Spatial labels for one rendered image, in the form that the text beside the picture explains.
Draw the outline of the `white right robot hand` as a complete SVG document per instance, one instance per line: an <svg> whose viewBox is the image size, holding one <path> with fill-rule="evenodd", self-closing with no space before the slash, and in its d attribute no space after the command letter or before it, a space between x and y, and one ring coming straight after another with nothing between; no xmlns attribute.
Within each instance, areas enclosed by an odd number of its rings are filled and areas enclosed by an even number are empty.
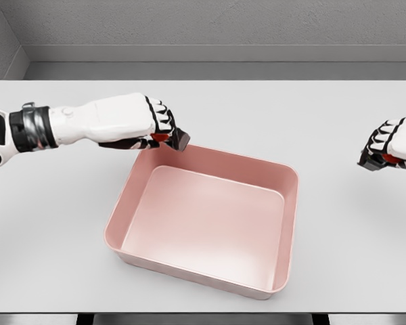
<svg viewBox="0 0 406 325"><path fill-rule="evenodd" d="M385 121L370 135L362 152L400 158L402 161L392 168L406 170L406 117Z"/></svg>

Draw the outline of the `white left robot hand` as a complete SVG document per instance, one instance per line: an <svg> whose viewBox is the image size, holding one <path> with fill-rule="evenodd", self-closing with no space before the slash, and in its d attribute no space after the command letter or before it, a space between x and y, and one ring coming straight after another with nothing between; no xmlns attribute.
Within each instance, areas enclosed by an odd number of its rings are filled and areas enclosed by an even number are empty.
<svg viewBox="0 0 406 325"><path fill-rule="evenodd" d="M99 146L121 150L144 150L171 140L175 119L160 100L131 93L95 103Z"/></svg>

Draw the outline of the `pink rectangular basket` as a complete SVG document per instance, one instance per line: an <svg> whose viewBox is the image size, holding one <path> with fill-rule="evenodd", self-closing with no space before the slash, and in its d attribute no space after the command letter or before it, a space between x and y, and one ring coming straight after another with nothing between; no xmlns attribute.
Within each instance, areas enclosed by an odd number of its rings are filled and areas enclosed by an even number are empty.
<svg viewBox="0 0 406 325"><path fill-rule="evenodd" d="M141 151L104 230L124 262L265 300L290 277L299 177L200 146Z"/></svg>

